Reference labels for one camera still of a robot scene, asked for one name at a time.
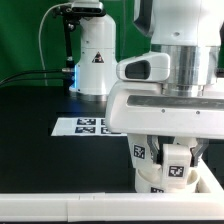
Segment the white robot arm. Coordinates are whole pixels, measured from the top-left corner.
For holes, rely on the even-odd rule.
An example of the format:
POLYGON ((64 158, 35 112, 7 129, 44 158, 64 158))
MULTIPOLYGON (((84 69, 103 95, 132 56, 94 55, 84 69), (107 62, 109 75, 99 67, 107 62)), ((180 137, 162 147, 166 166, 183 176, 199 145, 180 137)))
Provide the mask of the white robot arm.
POLYGON ((210 139, 224 139, 224 0, 135 0, 134 23, 151 48, 117 65, 106 125, 145 137, 156 163, 168 150, 156 146, 158 137, 179 139, 196 165, 210 139))

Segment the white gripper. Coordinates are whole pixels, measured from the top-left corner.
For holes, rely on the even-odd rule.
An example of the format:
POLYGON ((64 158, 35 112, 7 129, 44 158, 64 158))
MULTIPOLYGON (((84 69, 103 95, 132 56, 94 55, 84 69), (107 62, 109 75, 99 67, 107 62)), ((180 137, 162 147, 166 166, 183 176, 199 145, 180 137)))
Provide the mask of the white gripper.
POLYGON ((148 135, 154 163, 160 157, 157 136, 197 138, 191 167, 198 166, 208 139, 224 139, 224 99, 164 96, 155 83, 118 81, 109 94, 105 118, 111 132, 148 135))

